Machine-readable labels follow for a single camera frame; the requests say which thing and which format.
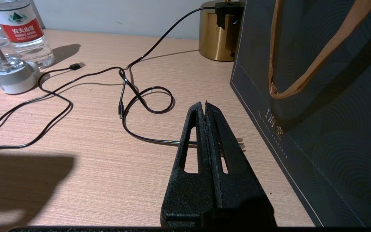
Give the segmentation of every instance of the desk surface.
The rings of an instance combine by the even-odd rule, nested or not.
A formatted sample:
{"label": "desk surface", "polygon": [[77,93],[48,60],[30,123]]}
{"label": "desk surface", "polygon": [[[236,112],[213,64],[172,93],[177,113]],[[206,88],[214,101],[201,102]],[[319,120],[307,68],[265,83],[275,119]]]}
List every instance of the desk surface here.
{"label": "desk surface", "polygon": [[[125,67],[157,38],[45,31],[57,60],[48,70],[84,62],[86,67],[53,75],[44,86],[53,90],[86,73]],[[245,155],[273,204],[279,226],[313,226],[259,132],[230,87],[232,63],[206,59],[198,41],[168,38],[133,67],[140,89],[159,85],[176,99],[172,111],[156,115],[136,103],[128,127],[150,138],[178,140],[188,108],[206,100],[224,113]],[[118,117],[122,80],[117,71],[87,77],[63,95],[74,108],[39,142],[21,150],[0,151],[0,225],[159,226],[159,214],[177,147],[139,141],[128,135]],[[0,116],[15,105],[42,95],[0,91]],[[134,96],[128,89],[125,102]],[[163,109],[165,94],[146,97]],[[0,128],[0,145],[25,144],[67,103],[54,97],[14,113]],[[196,150],[189,150],[186,170],[196,171]]]}

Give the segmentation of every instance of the brown rope handle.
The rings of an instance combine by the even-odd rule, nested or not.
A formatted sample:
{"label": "brown rope handle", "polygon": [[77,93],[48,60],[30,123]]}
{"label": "brown rope handle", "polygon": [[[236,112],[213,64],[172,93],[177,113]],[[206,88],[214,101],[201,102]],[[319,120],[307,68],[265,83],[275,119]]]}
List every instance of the brown rope handle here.
{"label": "brown rope handle", "polygon": [[323,62],[329,55],[355,30],[355,28],[365,19],[366,15],[371,11],[371,0],[355,0],[352,8],[344,19],[342,25],[336,34],[328,41],[328,43],[321,50],[319,55],[315,58],[306,72],[301,75],[286,91],[279,93],[273,84],[273,67],[274,67],[274,48],[277,43],[277,25],[280,17],[282,0],[276,0],[274,6],[273,20],[271,23],[271,37],[270,37],[270,62],[268,67],[268,87],[270,95],[277,99],[290,97],[303,88],[313,78],[313,75],[321,67]]}

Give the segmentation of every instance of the water bottle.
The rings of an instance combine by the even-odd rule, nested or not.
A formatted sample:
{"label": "water bottle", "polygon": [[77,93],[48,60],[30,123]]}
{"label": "water bottle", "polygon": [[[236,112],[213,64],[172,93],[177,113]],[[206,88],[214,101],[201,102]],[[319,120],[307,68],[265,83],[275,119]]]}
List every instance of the water bottle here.
{"label": "water bottle", "polygon": [[23,60],[40,68],[53,64],[53,52],[30,0],[0,0],[0,26]]}

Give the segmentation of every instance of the white wall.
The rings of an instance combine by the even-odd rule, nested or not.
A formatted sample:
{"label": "white wall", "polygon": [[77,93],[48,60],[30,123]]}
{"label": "white wall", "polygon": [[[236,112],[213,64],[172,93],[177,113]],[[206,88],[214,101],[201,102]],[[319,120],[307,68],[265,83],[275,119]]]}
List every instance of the white wall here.
{"label": "white wall", "polygon": [[[34,0],[47,29],[161,36],[208,0]],[[198,39],[200,13],[168,35]]]}

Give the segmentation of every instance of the brass cylinder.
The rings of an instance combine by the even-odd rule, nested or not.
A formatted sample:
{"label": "brass cylinder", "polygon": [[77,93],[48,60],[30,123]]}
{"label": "brass cylinder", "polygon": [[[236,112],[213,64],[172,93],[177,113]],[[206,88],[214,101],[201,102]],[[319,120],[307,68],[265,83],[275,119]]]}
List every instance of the brass cylinder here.
{"label": "brass cylinder", "polygon": [[[201,7],[214,6],[222,1],[206,2]],[[217,61],[234,61],[240,24],[233,24],[234,16],[225,16],[225,29],[217,25],[214,9],[200,13],[199,51],[204,57]]]}

